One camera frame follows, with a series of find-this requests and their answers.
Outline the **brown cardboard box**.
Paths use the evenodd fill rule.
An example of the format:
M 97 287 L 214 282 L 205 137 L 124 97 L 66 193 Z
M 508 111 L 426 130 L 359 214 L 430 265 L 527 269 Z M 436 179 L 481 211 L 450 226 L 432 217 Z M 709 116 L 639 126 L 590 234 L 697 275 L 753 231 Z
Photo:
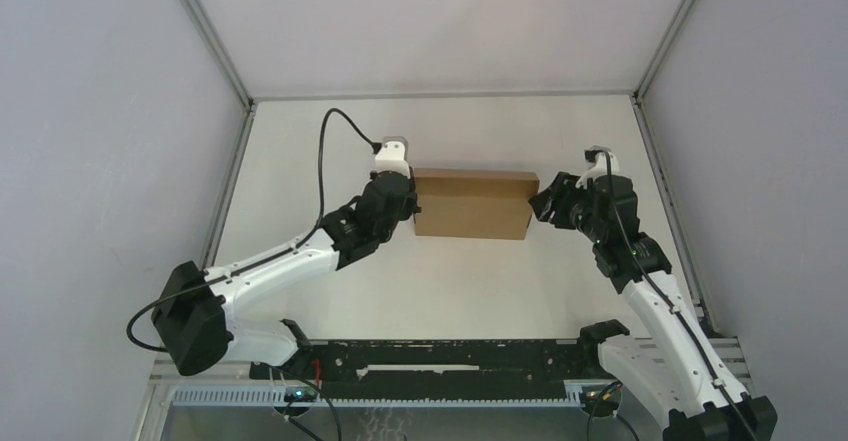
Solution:
M 531 221 L 529 199 L 539 191 L 533 172 L 418 168 L 419 237 L 523 240 Z

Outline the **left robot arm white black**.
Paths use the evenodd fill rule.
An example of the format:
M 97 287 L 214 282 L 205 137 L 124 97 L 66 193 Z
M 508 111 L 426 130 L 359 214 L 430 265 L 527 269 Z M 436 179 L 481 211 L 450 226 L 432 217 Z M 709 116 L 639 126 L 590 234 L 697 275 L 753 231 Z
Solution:
M 397 225 L 419 212 L 413 176 L 375 173 L 361 195 L 324 215 L 313 231 L 241 262 L 175 267 L 151 307 L 151 321 L 177 371 L 200 374 L 222 361 L 276 366 L 305 375 L 313 355 L 291 320 L 258 322 L 247 309 L 296 282 L 339 271 L 372 255 Z

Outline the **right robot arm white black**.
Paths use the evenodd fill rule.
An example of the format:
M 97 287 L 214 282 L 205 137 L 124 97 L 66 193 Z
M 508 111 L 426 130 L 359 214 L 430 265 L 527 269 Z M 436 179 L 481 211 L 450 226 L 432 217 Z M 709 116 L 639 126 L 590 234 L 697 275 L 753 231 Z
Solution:
M 617 320 L 586 326 L 579 367 L 611 374 L 649 411 L 664 440 L 768 440 L 778 416 L 754 397 L 718 355 L 679 290 L 656 240 L 639 228 L 630 179 L 606 174 L 583 181 L 560 172 L 530 198 L 535 218 L 578 231 L 592 243 L 599 271 L 647 329 L 661 360 L 644 354 Z

